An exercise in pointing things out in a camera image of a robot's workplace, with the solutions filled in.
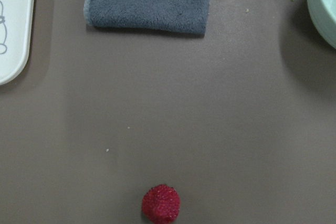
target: brown table surface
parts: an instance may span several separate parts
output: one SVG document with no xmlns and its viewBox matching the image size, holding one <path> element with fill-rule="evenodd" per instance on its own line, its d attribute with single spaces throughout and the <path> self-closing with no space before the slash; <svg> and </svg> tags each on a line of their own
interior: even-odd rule
<svg viewBox="0 0 336 224">
<path fill-rule="evenodd" d="M 336 223 L 336 50 L 306 0 L 211 0 L 204 38 L 90 28 L 83 2 L 36 0 L 0 87 L 1 224 L 148 223 L 161 183 L 176 224 Z"/>
</svg>

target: bowl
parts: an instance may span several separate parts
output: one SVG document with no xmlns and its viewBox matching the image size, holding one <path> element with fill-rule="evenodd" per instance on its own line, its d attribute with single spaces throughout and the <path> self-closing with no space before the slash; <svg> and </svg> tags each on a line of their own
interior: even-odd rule
<svg viewBox="0 0 336 224">
<path fill-rule="evenodd" d="M 321 36 L 336 48 L 336 0 L 307 0 L 311 19 Z"/>
</svg>

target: microfiber cloth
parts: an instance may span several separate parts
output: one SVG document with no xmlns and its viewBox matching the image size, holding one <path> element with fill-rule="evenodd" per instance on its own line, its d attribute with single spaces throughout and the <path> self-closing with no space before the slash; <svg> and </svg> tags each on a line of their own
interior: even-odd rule
<svg viewBox="0 0 336 224">
<path fill-rule="evenodd" d="M 204 34 L 209 0 L 85 0 L 84 15 L 96 27 L 148 28 Z"/>
</svg>

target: white tray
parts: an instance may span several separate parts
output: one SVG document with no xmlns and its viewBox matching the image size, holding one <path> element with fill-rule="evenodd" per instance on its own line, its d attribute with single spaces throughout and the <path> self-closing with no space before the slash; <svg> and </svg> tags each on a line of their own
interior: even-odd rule
<svg viewBox="0 0 336 224">
<path fill-rule="evenodd" d="M 0 0 L 0 85 L 25 67 L 30 46 L 34 0 Z"/>
</svg>

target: raspberry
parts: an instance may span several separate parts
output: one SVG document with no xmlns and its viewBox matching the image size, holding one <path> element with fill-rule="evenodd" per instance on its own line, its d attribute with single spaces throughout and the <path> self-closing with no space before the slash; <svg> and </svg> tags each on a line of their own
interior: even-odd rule
<svg viewBox="0 0 336 224">
<path fill-rule="evenodd" d="M 142 211 L 154 224 L 168 224 L 179 215 L 180 202 L 174 188 L 158 185 L 143 196 Z"/>
</svg>

